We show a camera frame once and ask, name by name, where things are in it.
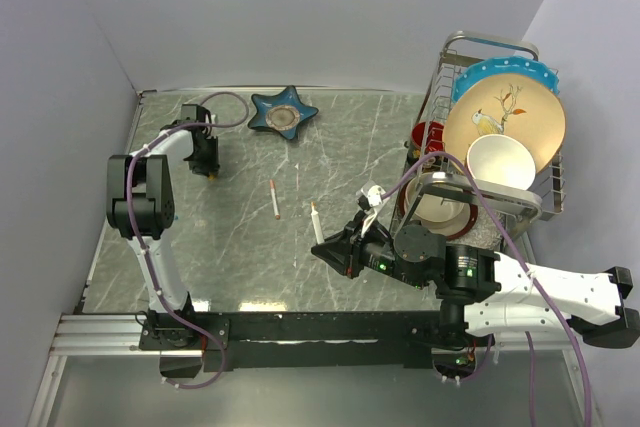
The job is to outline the white marker yellow tip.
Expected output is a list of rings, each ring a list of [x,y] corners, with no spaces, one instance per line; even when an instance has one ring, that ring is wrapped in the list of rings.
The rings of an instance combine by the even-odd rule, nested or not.
[[[321,221],[319,217],[319,212],[316,208],[316,203],[311,203],[311,221],[314,230],[314,235],[317,244],[322,244],[324,242],[324,235],[322,231]]]

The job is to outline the white marker orange tip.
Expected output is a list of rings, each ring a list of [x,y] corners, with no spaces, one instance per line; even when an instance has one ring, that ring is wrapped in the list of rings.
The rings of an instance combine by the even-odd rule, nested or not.
[[[277,199],[276,186],[273,179],[270,179],[269,181],[269,188],[270,188],[270,195],[271,195],[271,202],[272,202],[274,217],[276,220],[280,220],[281,215],[280,215],[279,204]]]

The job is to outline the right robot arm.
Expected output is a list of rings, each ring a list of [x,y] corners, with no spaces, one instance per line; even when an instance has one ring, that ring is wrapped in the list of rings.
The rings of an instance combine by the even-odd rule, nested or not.
[[[572,331],[590,346],[626,349],[639,339],[639,313],[625,306],[633,287],[626,268],[586,274],[519,263],[488,249],[450,244],[416,221],[395,235],[358,213],[312,254],[353,279],[371,269],[407,285],[434,286],[439,337],[460,345],[469,336]]]

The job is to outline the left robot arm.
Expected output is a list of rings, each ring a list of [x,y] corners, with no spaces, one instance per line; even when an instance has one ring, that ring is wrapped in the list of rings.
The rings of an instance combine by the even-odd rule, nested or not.
[[[215,120],[205,107],[184,104],[178,120],[163,127],[156,140],[127,155],[113,155],[107,163],[107,221],[134,251],[149,295],[143,332],[170,349],[208,344],[171,248],[175,202],[170,170],[184,162],[195,175],[218,174],[218,138],[209,126]]]

